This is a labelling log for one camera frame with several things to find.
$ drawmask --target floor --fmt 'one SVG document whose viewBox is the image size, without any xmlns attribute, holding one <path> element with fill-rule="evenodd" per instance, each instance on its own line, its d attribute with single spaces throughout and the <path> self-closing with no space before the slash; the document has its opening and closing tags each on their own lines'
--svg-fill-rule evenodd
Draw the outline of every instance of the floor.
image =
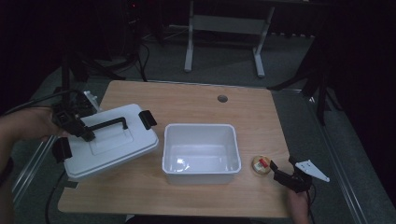
<svg viewBox="0 0 396 224">
<path fill-rule="evenodd" d="M 239 39 L 236 44 L 234 40 L 217 38 L 217 42 L 213 43 L 198 35 L 192 71 L 185 73 L 186 31 L 170 27 L 166 32 L 169 37 L 165 39 L 163 47 L 152 36 L 145 36 L 144 44 L 147 48 L 141 48 L 140 53 L 142 59 L 148 57 L 145 69 L 148 81 L 266 88 L 292 77 L 312 43 L 312 39 L 304 37 L 270 35 L 262 51 L 266 77 L 259 78 L 255 75 L 252 42 L 249 38 Z M 127 80 L 141 80 L 136 66 L 115 73 Z M 73 86 L 91 91 L 98 96 L 100 102 L 109 81 L 111 80 L 107 77 L 92 71 L 87 83 L 73 82 Z M 33 97 L 49 94 L 60 84 L 61 69 L 58 69 Z M 329 109 L 325 112 L 326 126 L 321 126 L 315 116 L 315 97 L 308 99 L 299 93 L 303 85 L 304 81 L 301 81 L 287 90 L 273 91 L 273 96 L 290 154 L 301 160 L 311 160 L 331 179 L 330 183 L 314 180 L 317 189 L 312 207 L 315 221 L 329 224 L 394 223 L 395 208 L 382 189 L 347 116 L 328 104 Z M 15 181 L 38 145 L 38 142 L 21 142 L 15 146 Z M 125 215 L 64 214 L 58 211 L 57 202 L 67 183 L 65 176 L 61 178 L 51 198 L 50 193 L 64 167 L 61 163 L 56 163 L 50 152 L 42 155 L 42 158 L 43 162 L 37 167 L 34 178 L 16 206 L 17 224 L 45 223 L 46 210 L 50 223 L 125 222 Z M 252 217 L 251 221 L 291 223 L 289 218 Z"/>
</svg>

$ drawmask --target white plastic container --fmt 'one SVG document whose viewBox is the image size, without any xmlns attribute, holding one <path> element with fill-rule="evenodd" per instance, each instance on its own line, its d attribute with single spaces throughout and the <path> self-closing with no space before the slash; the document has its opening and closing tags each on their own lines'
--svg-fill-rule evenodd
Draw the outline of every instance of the white plastic container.
<svg viewBox="0 0 396 224">
<path fill-rule="evenodd" d="M 163 171 L 170 184 L 227 184 L 240 170 L 241 159 L 232 125 L 166 126 Z"/>
<path fill-rule="evenodd" d="M 94 131 L 96 138 L 91 142 L 85 142 L 74 135 L 69 136 L 73 157 L 64 161 L 69 178 L 82 180 L 158 148 L 157 134 L 152 129 L 146 130 L 139 118 L 141 111 L 139 105 L 125 105 L 83 118 L 84 123 L 91 127 L 124 117 L 128 129 L 123 130 L 121 123 L 110 125 Z"/>
</svg>

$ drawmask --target dark background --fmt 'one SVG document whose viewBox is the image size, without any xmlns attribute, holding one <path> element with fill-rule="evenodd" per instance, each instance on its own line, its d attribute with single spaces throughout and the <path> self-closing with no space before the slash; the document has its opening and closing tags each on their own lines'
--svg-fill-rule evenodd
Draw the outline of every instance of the dark background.
<svg viewBox="0 0 396 224">
<path fill-rule="evenodd" d="M 130 8 L 132 3 L 139 8 Z M 135 35 L 125 29 L 127 21 L 141 19 L 161 42 L 163 25 L 187 25 L 189 7 L 183 0 L 1 0 L 0 4 L 0 113 L 26 102 L 44 78 L 59 68 L 70 46 L 94 59 L 111 60 L 111 56 L 125 55 L 135 48 L 128 41 L 133 38 L 125 38 Z M 197 8 L 210 9 L 213 7 L 206 1 Z M 235 14 L 238 7 L 231 5 L 218 12 Z M 393 203 L 394 12 L 396 4 L 390 0 L 343 1 L 340 7 L 280 4 L 270 28 L 275 34 L 317 37 L 315 42 L 331 66 L 330 87 Z M 260 17 L 261 13 L 254 7 L 249 15 Z"/>
</svg>

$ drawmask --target robotic arm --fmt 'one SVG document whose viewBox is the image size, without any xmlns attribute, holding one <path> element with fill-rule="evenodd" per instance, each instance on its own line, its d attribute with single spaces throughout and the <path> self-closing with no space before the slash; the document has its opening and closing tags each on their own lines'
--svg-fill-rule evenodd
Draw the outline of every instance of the robotic arm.
<svg viewBox="0 0 396 224">
<path fill-rule="evenodd" d="M 294 168 L 292 175 L 278 170 L 273 161 L 271 161 L 270 167 L 275 173 L 274 180 L 294 190 L 296 193 L 307 191 L 311 188 L 312 176 L 327 182 L 330 181 L 330 178 L 324 175 L 311 161 L 297 162 L 297 160 L 290 156 L 289 162 Z"/>
<path fill-rule="evenodd" d="M 100 124 L 88 127 L 81 118 L 91 116 L 97 112 L 93 106 L 92 100 L 88 96 L 80 93 L 74 101 L 64 102 L 52 105 L 53 115 L 52 122 L 65 129 L 76 137 L 81 137 L 86 142 L 91 142 L 95 138 L 93 131 L 106 126 L 121 122 L 122 128 L 128 129 L 125 118 L 118 118 L 105 121 Z"/>
</svg>

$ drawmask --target black clamp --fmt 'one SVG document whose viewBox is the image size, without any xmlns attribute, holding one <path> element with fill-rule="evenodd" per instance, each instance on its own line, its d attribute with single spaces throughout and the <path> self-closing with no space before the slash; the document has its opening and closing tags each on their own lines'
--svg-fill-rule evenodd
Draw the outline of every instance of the black clamp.
<svg viewBox="0 0 396 224">
<path fill-rule="evenodd" d="M 152 117 L 151 112 L 149 110 L 144 110 L 139 113 L 139 118 L 142 120 L 143 125 L 145 125 L 146 130 L 149 130 L 151 126 L 157 125 L 157 121 Z"/>
<path fill-rule="evenodd" d="M 296 193 L 308 191 L 312 186 L 312 176 L 307 175 L 299 168 L 295 166 L 297 161 L 290 156 L 289 162 L 293 165 L 294 172 L 292 175 L 288 175 L 277 169 L 277 166 L 273 161 L 270 163 L 271 169 L 274 171 L 274 180 L 279 182 L 281 185 L 294 190 Z"/>
</svg>

